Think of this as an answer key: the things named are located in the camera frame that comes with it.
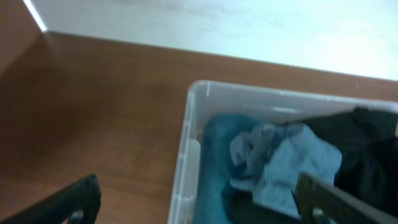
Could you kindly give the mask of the dark blue jeans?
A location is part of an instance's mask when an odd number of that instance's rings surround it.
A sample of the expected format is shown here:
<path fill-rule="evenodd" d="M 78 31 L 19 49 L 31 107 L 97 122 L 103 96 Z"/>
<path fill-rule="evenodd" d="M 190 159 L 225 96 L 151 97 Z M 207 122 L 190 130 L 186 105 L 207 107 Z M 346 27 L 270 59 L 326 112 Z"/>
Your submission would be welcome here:
<path fill-rule="evenodd" d="M 250 131 L 263 121 L 243 114 L 219 114 L 203 129 L 193 223 L 230 223 L 229 179 L 235 165 L 230 143 L 241 132 Z"/>

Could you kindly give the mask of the black garment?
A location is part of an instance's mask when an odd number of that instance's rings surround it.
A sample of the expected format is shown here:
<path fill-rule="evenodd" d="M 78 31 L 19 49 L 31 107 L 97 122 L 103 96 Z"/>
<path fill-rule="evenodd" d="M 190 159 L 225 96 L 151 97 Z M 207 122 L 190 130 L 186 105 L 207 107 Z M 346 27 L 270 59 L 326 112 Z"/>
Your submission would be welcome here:
<path fill-rule="evenodd" d="M 330 185 L 397 218 L 397 114 L 355 108 L 303 123 L 342 154 Z"/>

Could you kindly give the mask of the clear plastic storage bin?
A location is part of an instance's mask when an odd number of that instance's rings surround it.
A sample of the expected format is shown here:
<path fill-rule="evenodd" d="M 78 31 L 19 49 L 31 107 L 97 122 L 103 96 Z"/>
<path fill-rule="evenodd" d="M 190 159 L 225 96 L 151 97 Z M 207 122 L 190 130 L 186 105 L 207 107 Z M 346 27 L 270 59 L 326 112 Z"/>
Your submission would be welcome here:
<path fill-rule="evenodd" d="M 279 90 L 200 80 L 188 89 L 168 224 L 193 221 L 200 170 L 201 132 L 220 113 L 241 113 L 282 123 L 365 107 L 397 111 L 397 102 Z"/>

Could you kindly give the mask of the light blue cloth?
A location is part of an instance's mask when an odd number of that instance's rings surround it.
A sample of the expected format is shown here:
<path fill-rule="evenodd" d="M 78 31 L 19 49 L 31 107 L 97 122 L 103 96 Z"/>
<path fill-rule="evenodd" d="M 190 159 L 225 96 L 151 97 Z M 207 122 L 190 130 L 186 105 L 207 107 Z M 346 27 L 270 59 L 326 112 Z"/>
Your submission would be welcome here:
<path fill-rule="evenodd" d="M 342 155 L 305 124 L 262 124 L 239 133 L 230 143 L 236 171 L 231 186 L 249 192 L 256 205 L 297 218 L 292 196 L 306 172 L 332 184 Z"/>

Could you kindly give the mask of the dark green garment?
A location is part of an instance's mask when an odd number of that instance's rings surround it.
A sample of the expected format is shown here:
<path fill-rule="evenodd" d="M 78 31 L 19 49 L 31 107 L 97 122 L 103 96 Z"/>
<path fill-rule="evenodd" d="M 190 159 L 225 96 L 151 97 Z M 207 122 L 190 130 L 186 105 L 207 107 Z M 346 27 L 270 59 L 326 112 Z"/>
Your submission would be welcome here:
<path fill-rule="evenodd" d="M 235 224 L 301 224 L 299 219 L 256 205 L 250 192 L 229 183 L 222 191 L 222 202 L 227 217 Z"/>

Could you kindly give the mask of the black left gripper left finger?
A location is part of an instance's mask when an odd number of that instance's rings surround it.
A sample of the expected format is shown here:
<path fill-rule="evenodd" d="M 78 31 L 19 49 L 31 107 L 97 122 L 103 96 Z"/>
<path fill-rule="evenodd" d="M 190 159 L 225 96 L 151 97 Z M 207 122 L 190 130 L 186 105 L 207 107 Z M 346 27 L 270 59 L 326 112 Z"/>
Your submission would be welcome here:
<path fill-rule="evenodd" d="M 101 207 L 101 189 L 94 174 L 87 175 L 1 224 L 82 223 L 94 224 Z"/>

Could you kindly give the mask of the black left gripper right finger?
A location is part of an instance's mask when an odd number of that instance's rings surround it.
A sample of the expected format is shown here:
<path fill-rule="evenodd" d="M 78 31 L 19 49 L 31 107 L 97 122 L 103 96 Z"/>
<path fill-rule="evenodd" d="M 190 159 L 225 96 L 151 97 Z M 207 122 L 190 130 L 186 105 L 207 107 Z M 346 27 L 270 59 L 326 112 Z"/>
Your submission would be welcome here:
<path fill-rule="evenodd" d="M 397 223 L 396 217 L 307 173 L 298 177 L 295 201 L 303 223 Z"/>

